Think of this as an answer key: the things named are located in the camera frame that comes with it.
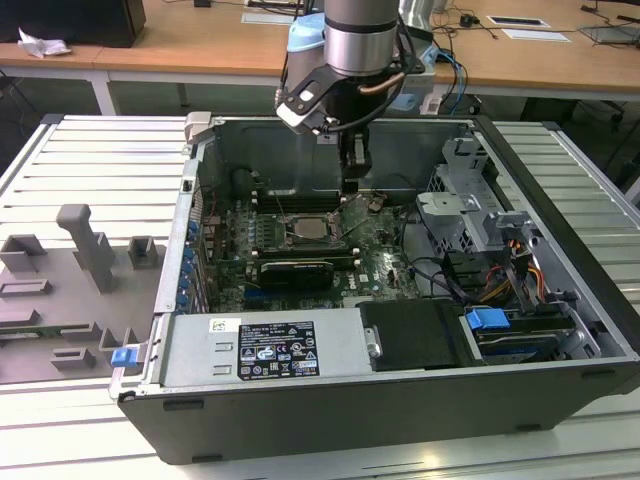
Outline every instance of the white paper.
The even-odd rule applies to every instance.
[[[63,40],[42,40],[41,38],[32,37],[27,35],[21,29],[20,40],[18,45],[34,57],[44,58],[45,55],[64,55],[65,53],[71,53],[71,49],[67,47],[67,44]]]
[[[570,42],[561,33],[545,32],[544,30],[514,30],[503,28],[502,31],[514,40],[541,40],[543,42]]]

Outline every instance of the metal frame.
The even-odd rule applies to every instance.
[[[110,82],[152,82],[176,84],[205,84],[205,85],[246,85],[277,87],[278,77],[270,75],[235,75],[218,73],[176,73],[176,72],[140,72],[130,70],[101,70],[76,68],[48,68],[48,67],[13,67],[1,66],[2,70],[12,77],[28,78],[57,78],[65,80],[85,80],[91,83],[100,113],[102,115],[118,115],[117,101],[111,94]],[[449,83],[436,83],[434,96],[442,97],[449,88]],[[527,88],[506,86],[469,85],[466,93],[476,95],[495,95],[507,97],[537,97],[561,98],[569,100],[611,100],[611,101],[640,101],[640,92],[617,92],[608,90],[569,90],[552,88]]]

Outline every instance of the power supply label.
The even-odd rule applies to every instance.
[[[313,322],[240,325],[238,336],[241,380],[320,375]]]

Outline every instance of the aluminum rail table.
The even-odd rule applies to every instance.
[[[53,225],[57,209],[87,201],[94,228],[105,231],[112,245],[150,228],[159,243],[166,242],[187,158],[183,122],[66,116],[42,125],[0,179],[0,240],[37,232],[46,248],[68,246],[66,232]],[[537,123],[496,126],[638,308],[640,272],[629,265],[640,260],[637,212],[561,132]],[[498,182],[515,201],[509,186]],[[109,398],[109,381],[1,385],[0,477],[640,478],[640,390],[597,400],[551,431],[171,466]],[[283,428],[305,434],[299,422],[299,416],[291,424],[283,419]]]

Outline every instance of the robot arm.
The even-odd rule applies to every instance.
[[[305,66],[290,59],[296,75],[277,114],[297,133],[339,135],[346,190],[371,168],[367,125],[391,105],[416,61],[399,3],[326,0],[323,61],[306,66],[310,71],[304,76]]]

